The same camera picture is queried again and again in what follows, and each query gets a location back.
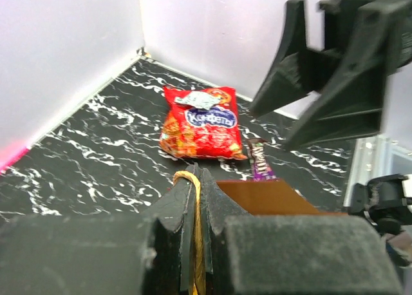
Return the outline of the purple brown chocolate bar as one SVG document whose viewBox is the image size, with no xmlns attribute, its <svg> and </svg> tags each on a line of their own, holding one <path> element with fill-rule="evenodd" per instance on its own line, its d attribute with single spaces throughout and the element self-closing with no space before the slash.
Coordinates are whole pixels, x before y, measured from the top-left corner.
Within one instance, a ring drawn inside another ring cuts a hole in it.
<svg viewBox="0 0 412 295">
<path fill-rule="evenodd" d="M 277 180 L 272 168 L 265 158 L 265 144 L 262 138 L 247 139 L 248 159 L 252 170 L 254 182 Z"/>
</svg>

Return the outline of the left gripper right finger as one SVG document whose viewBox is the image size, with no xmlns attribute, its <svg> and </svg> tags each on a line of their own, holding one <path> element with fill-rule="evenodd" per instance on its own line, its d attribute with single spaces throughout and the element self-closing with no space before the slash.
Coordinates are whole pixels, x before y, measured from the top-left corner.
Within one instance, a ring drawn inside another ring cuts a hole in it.
<svg viewBox="0 0 412 295">
<path fill-rule="evenodd" d="M 204 169 L 201 215 L 207 294 L 401 294 L 382 240 L 347 214 L 256 216 Z"/>
</svg>

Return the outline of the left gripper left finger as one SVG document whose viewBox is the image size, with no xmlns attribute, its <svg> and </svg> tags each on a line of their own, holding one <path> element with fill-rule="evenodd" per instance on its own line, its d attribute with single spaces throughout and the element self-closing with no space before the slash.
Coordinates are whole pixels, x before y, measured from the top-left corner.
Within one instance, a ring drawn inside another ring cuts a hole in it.
<svg viewBox="0 0 412 295">
<path fill-rule="evenodd" d="M 190 294 L 198 165 L 141 213 L 14 218 L 1 227 L 2 294 Z"/>
</svg>

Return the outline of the red paper bag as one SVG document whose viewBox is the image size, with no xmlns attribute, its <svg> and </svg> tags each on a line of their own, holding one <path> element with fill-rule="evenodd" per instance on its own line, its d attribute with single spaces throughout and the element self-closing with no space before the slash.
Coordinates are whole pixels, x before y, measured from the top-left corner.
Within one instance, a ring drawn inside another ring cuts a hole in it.
<svg viewBox="0 0 412 295">
<path fill-rule="evenodd" d="M 205 232 L 202 231 L 201 218 L 201 187 L 200 179 L 190 171 L 178 171 L 173 176 L 173 184 L 184 178 L 194 186 L 194 278 L 190 294 L 206 294 L 206 257 L 204 256 Z M 309 201 L 305 200 L 293 190 L 284 180 L 269 181 L 219 181 L 217 186 L 246 212 L 254 216 L 281 215 L 281 216 L 346 216 L 346 213 L 332 213 L 318 210 Z"/>
</svg>

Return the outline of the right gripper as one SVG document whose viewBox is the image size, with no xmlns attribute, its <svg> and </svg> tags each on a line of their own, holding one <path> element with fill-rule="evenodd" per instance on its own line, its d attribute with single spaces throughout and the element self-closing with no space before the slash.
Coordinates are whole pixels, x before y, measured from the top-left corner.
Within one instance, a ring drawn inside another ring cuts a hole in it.
<svg viewBox="0 0 412 295">
<path fill-rule="evenodd" d="M 306 0 L 286 2 L 279 48 L 250 105 L 261 117 L 321 92 L 285 150 L 376 135 L 387 78 L 411 63 L 411 0 L 322 0 L 319 9 L 325 50 L 306 45 Z"/>
</svg>

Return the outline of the red candy bag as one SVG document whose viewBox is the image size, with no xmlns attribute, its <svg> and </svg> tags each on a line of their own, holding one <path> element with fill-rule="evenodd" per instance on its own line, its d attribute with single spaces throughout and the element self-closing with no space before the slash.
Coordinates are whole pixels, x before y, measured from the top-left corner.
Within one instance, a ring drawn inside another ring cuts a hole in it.
<svg viewBox="0 0 412 295">
<path fill-rule="evenodd" d="M 165 86 L 164 95 L 170 107 L 160 134 L 165 152 L 176 158 L 247 158 L 234 88 L 191 91 Z"/>
</svg>

